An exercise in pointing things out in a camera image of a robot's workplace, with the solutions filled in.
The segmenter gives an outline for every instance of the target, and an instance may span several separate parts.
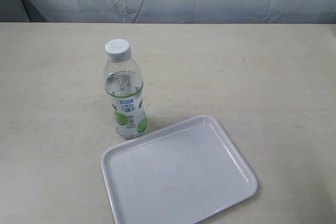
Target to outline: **beige table surface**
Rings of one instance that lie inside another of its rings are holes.
[[[123,140],[101,75],[105,43],[125,38],[147,132],[212,115],[259,180],[255,197],[202,223],[335,224],[335,31],[0,24],[0,223],[114,223],[100,157]]]

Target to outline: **bottle label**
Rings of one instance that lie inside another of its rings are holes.
[[[112,98],[114,124],[119,135],[124,138],[135,138],[143,134],[147,128],[147,118],[142,107],[142,87],[128,97]]]

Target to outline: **white plastic tray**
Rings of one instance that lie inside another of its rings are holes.
[[[257,190],[255,175],[208,115],[113,146],[101,168],[116,224],[197,223]]]

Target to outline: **plastic water bottle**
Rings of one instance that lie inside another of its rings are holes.
[[[105,51],[108,61],[103,80],[112,99],[115,128],[119,135],[129,140],[142,135],[147,127],[141,97],[141,71],[131,58],[131,47],[126,40],[109,41]]]

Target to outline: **white bottle cap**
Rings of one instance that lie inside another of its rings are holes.
[[[124,39],[113,39],[106,43],[107,59],[112,62],[123,62],[131,58],[130,44]]]

